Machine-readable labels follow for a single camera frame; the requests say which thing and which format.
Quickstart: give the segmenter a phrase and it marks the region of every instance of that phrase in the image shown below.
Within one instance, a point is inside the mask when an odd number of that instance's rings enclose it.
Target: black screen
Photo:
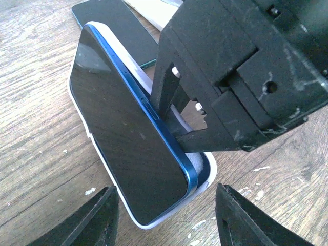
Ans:
[[[177,160],[89,27],[81,33],[71,90],[139,223],[149,224],[186,194]]]
[[[155,64],[158,44],[122,0],[89,0],[72,11],[81,27],[89,21],[106,24],[142,68]]]

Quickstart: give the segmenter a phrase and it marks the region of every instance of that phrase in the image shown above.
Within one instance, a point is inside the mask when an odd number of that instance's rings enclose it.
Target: black phone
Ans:
[[[81,28],[90,21],[107,25],[142,69],[155,64],[157,42],[122,0],[89,0],[72,12]]]

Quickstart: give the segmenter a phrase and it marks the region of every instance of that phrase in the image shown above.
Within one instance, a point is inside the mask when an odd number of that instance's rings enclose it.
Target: wooden tabletop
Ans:
[[[35,240],[112,184],[67,92],[80,35],[71,7],[79,2],[0,4],[0,245]],[[158,31],[143,23],[158,39]],[[193,127],[203,123],[192,105],[183,115]],[[210,220],[218,182],[240,190],[311,243],[327,245],[327,134],[324,108],[250,154],[214,153],[215,183],[148,231],[133,224],[120,202],[116,245],[219,245],[216,221]]]

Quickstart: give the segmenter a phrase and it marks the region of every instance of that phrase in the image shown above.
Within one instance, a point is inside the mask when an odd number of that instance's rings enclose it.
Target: blue smartphone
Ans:
[[[82,29],[69,90],[139,225],[154,223],[195,192],[195,167],[153,110],[149,95],[93,25]]]

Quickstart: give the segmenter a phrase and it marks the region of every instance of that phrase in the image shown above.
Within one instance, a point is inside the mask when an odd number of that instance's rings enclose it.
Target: phone case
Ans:
[[[144,71],[140,68],[140,66],[136,63],[136,61],[131,57],[131,55],[127,52],[127,50],[124,48],[124,46],[120,43],[120,41],[116,38],[116,36],[114,35],[114,33],[110,30],[110,28],[108,26],[106,26],[105,24],[102,23],[98,23],[98,22],[88,22],[87,25],[91,25],[94,28],[96,28],[99,33],[103,36],[103,38],[106,40],[106,42],[110,45],[110,47],[114,50],[114,52],[116,53],[116,55],[120,58],[120,60],[125,64],[125,66],[129,69],[129,71],[132,73],[132,75],[136,78],[136,80],[139,82],[139,84],[147,91],[147,93],[151,94],[151,88],[152,88],[152,81],[149,79],[149,77],[144,73]],[[73,59],[72,65],[71,65],[71,69],[70,69],[70,74],[72,72],[73,69],[73,64],[74,64],[74,60],[75,57]],[[184,199],[184,201],[182,201],[179,205],[177,205],[173,210],[167,212],[166,214],[164,214],[163,216],[159,217],[156,221],[153,221],[151,224],[148,225],[142,225],[140,224],[133,216],[121,190],[119,189],[112,173],[110,172],[103,156],[100,153],[99,148],[97,147],[97,144],[92,136],[92,134],[90,134],[88,126],[81,114],[81,111],[79,110],[74,97],[71,93],[70,90],[70,74],[68,77],[68,91],[69,91],[69,95],[80,115],[80,118],[84,124],[84,127],[86,129],[86,133],[87,136],[91,139],[98,155],[100,156],[100,159],[102,160],[109,176],[111,177],[114,185],[117,187],[117,191],[119,196],[121,197],[121,200],[124,204],[124,206],[126,207],[131,219],[133,220],[133,222],[140,227],[141,229],[151,229],[153,227],[155,227],[156,225],[160,224],[161,222],[163,222],[165,219],[167,219],[168,217],[172,216],[173,214],[175,214],[177,211],[179,211],[181,208],[183,208],[188,202],[190,202],[191,200],[193,200],[197,195],[199,195],[200,193],[202,193],[203,191],[205,191],[214,181],[215,177],[216,177],[216,173],[217,173],[217,163],[215,161],[214,156],[212,155],[211,152],[205,152],[205,156],[209,161],[210,164],[210,174],[207,178],[207,180],[201,185],[199,186],[196,191],[189,195],[187,198]],[[173,111],[175,117],[179,120],[179,122],[181,123],[181,125],[187,130],[187,131],[191,131],[191,127],[184,121],[184,119],[182,118],[182,116],[179,114],[179,112],[176,110],[176,108],[172,105],[171,106],[171,110]],[[187,157],[190,159],[190,161],[192,162],[192,164],[196,167],[196,166],[200,166],[202,165],[202,158],[200,157],[199,153],[193,153],[192,155],[187,155]]]

